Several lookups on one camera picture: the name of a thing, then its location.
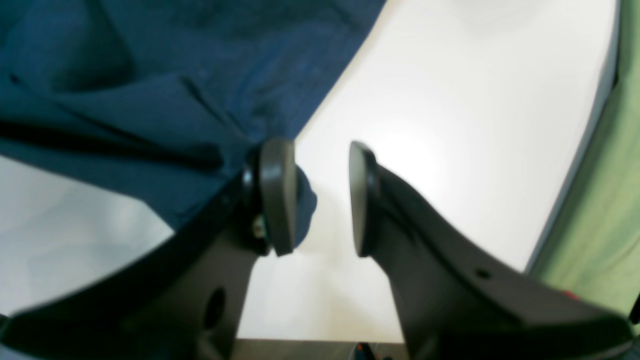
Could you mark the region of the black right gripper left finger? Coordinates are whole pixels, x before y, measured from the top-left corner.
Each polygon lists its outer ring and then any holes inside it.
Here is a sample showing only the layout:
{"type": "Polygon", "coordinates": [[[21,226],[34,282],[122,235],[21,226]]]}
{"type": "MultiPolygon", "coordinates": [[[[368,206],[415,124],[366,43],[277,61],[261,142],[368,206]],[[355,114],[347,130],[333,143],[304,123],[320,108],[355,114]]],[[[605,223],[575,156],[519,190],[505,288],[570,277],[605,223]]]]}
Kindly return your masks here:
{"type": "Polygon", "coordinates": [[[3,321],[1,344],[39,360],[228,360],[256,260],[294,251],[294,143],[252,150],[190,223],[137,262],[3,321]]]}

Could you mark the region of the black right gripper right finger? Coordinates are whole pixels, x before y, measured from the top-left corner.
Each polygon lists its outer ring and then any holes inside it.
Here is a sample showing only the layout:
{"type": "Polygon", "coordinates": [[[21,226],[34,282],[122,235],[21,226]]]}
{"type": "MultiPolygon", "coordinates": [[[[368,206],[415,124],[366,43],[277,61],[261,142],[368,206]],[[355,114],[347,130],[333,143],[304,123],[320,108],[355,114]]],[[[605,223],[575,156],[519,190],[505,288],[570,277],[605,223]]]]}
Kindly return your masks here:
{"type": "Polygon", "coordinates": [[[613,360],[633,348],[622,315],[489,255],[358,141],[349,186],[356,252],[386,274],[413,360],[613,360]]]}

